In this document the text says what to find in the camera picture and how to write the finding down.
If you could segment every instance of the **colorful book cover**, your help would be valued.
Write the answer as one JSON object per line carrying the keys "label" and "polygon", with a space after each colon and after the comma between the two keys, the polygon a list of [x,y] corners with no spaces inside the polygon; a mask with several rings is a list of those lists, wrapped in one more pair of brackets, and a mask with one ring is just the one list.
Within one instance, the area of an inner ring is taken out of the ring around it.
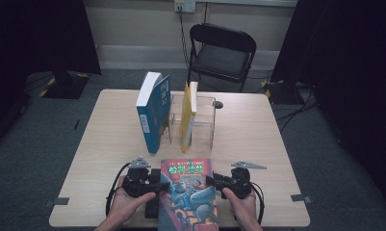
{"label": "colorful book cover", "polygon": [[163,160],[161,171],[161,182],[170,185],[160,193],[158,230],[219,230],[216,189],[205,183],[213,176],[211,159]]}
{"label": "colorful book cover", "polygon": [[139,119],[149,153],[156,154],[160,139],[168,129],[170,78],[147,72],[136,102]]}
{"label": "colorful book cover", "polygon": [[198,83],[186,82],[181,115],[181,150],[186,152],[192,143],[193,123],[196,116],[196,92]]}

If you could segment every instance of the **black folding chair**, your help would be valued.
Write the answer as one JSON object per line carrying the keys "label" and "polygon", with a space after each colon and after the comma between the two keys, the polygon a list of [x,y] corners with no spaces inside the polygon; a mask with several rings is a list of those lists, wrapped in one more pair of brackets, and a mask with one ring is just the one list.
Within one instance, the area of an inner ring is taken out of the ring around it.
{"label": "black folding chair", "polygon": [[[188,83],[192,72],[241,83],[244,89],[247,73],[256,52],[255,40],[245,32],[235,31],[214,24],[203,23],[190,29],[192,50],[190,55]],[[198,51],[195,43],[202,42]]]}

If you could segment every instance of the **gray carpet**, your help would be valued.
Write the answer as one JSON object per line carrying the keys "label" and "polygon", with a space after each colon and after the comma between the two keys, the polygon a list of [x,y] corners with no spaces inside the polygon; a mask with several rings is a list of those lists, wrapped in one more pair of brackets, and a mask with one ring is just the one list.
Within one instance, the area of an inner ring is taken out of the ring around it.
{"label": "gray carpet", "polygon": [[[152,71],[170,74],[173,90],[184,88],[187,70]],[[58,197],[99,92],[139,89],[145,72],[103,70],[102,76],[90,78],[79,100],[40,98],[48,73],[30,76],[27,91],[32,98],[0,141],[0,230],[91,230],[51,227],[52,208],[45,203]],[[244,92],[262,93],[259,78],[268,73],[251,71],[249,76]],[[207,78],[199,84],[199,90],[206,91],[238,89],[238,85]],[[299,106],[272,108],[280,118]],[[286,120],[279,121],[282,128]],[[307,204],[310,225],[266,230],[386,230],[386,202],[366,171],[337,143],[327,121],[316,107],[296,115],[282,132],[300,189],[313,198],[313,203]]]}

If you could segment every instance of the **yellow book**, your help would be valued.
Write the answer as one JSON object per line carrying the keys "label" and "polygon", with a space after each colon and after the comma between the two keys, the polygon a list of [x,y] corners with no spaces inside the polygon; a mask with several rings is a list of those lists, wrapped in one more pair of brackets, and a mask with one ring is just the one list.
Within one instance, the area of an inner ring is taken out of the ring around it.
{"label": "yellow book", "polygon": [[192,143],[193,123],[196,116],[196,91],[198,83],[186,82],[181,116],[181,151],[186,152]]}

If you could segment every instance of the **black curtain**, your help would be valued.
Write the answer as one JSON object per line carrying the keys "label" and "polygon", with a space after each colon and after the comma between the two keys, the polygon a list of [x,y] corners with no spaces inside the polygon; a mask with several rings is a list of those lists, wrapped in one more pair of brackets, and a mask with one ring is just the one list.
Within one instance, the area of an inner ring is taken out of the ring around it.
{"label": "black curtain", "polygon": [[298,0],[272,80],[316,87],[340,141],[386,199],[386,1]]}
{"label": "black curtain", "polygon": [[0,1],[0,121],[35,72],[100,74],[82,0]]}

